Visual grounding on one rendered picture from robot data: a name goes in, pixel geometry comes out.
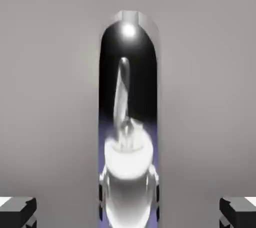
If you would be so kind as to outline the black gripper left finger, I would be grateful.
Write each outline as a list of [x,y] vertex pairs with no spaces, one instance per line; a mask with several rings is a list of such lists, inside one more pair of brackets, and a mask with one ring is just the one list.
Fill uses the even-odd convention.
[[0,228],[37,228],[37,199],[0,196]]

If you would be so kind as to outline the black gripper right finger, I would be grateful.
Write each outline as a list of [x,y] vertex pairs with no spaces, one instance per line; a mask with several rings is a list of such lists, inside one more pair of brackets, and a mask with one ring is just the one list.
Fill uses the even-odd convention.
[[221,197],[219,228],[256,228],[256,196]]

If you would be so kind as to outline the grey cabinet door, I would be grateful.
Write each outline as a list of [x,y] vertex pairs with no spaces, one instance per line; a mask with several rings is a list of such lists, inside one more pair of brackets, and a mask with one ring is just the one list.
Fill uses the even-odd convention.
[[36,197],[38,228],[98,228],[100,34],[155,21],[162,228],[218,228],[256,196],[256,0],[0,0],[0,196]]

